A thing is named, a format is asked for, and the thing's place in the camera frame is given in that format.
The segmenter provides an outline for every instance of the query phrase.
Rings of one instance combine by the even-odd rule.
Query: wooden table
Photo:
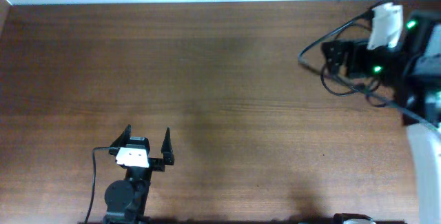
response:
[[[174,167],[146,214],[270,221],[336,212],[418,222],[400,115],[328,94],[296,55],[373,1],[13,6],[0,42],[0,223],[77,223],[93,147],[132,124]],[[440,1],[401,1],[441,9]],[[320,65],[319,49],[308,54]],[[124,177],[97,154],[91,221]]]

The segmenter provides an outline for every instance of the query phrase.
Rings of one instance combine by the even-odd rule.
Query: green led indicator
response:
[[[417,25],[417,22],[415,20],[410,20],[407,24],[406,27],[407,29],[411,29],[413,27],[415,27]]]
[[[374,66],[373,67],[373,73],[380,73],[383,68],[381,66]]]

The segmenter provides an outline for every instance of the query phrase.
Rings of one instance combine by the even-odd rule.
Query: green light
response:
[[[407,24],[406,27],[407,29],[411,29],[413,27],[415,27],[417,25],[417,22],[415,20],[410,20]]]
[[[381,66],[374,66],[373,67],[373,73],[380,73],[383,68]]]

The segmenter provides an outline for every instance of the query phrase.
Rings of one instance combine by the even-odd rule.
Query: brown wooden surface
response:
[[[296,61],[372,3],[13,6],[0,42],[0,223],[82,221],[91,149],[128,123],[153,156],[172,130],[176,164],[154,173],[150,216],[417,223],[400,115],[331,96]],[[91,221],[125,174],[105,152],[97,169]]]

